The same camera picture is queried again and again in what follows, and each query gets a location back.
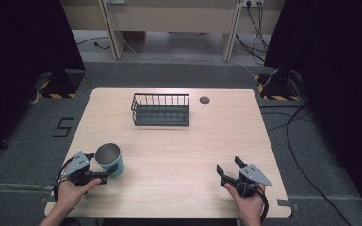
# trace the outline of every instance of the wall socket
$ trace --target wall socket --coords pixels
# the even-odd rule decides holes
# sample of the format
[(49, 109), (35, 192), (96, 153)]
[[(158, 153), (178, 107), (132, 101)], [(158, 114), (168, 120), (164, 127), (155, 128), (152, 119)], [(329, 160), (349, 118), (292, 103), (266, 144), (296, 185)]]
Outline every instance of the wall socket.
[(258, 8), (258, 3), (264, 4), (264, 0), (243, 0), (243, 6), (247, 7), (248, 1), (251, 1), (251, 8)]
[(106, 0), (108, 5), (125, 5), (125, 0)]

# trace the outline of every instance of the wrist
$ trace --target wrist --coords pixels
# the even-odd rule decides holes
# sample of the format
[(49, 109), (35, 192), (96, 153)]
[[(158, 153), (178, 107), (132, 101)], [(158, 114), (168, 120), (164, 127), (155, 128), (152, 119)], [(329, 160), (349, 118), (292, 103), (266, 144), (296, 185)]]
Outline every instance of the wrist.
[(63, 217), (63, 216), (67, 217), (67, 215), (69, 215), (70, 212), (72, 212), (72, 208), (60, 204), (55, 204), (49, 215), (52, 214), (56, 217)]
[(260, 226), (260, 220), (254, 220), (254, 219), (243, 219), (243, 226)]

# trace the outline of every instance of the floor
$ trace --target floor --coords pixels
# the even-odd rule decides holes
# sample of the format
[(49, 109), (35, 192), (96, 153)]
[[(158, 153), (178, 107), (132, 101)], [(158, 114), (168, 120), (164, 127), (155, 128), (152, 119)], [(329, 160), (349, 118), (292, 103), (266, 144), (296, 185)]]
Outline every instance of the floor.
[[(114, 60), (107, 39), (106, 31), (74, 31), (74, 36), (84, 62), (104, 63), (171, 63), (171, 64), (205, 64), (205, 65), (235, 65), (262, 66), (263, 62), (247, 54), (242, 45), (235, 40), (229, 62), (222, 59), (222, 48), (218, 34), (200, 33), (165, 33), (148, 32), (145, 43), (128, 43), (121, 60)], [(259, 40), (255, 42), (255, 35), (239, 35), (247, 45), (263, 51), (264, 47)], [(263, 35), (268, 44), (270, 35)], [(261, 58), (265, 54), (255, 51)]]

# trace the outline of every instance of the hand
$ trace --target hand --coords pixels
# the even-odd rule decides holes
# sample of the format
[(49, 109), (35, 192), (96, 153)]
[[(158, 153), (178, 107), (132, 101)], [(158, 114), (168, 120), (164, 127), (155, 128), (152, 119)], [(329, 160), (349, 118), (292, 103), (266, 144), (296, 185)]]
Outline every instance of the hand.
[(82, 196), (101, 182), (101, 179), (95, 179), (83, 186), (76, 186), (70, 180), (61, 182), (58, 187), (58, 200), (41, 225), (60, 225), (73, 208), (78, 205)]
[[(265, 186), (259, 184), (259, 187), (263, 190)], [(258, 194), (254, 194), (249, 198), (241, 197), (237, 190), (230, 184), (225, 184), (225, 188), (234, 198), (235, 203), (237, 204), (239, 216), (245, 226), (259, 226), (260, 216), (263, 211), (264, 202)]]
[(76, 186), (71, 180), (66, 180), (60, 183), (58, 187), (58, 200), (56, 205), (59, 205), (65, 211), (72, 211), (85, 193), (102, 182), (101, 179), (95, 179), (83, 186)]

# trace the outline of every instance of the wire basket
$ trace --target wire basket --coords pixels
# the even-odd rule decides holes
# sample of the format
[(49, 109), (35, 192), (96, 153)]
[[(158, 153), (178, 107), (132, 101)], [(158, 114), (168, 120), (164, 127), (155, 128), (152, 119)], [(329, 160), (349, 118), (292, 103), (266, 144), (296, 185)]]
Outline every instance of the wire basket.
[(189, 94), (135, 93), (135, 125), (189, 126)]

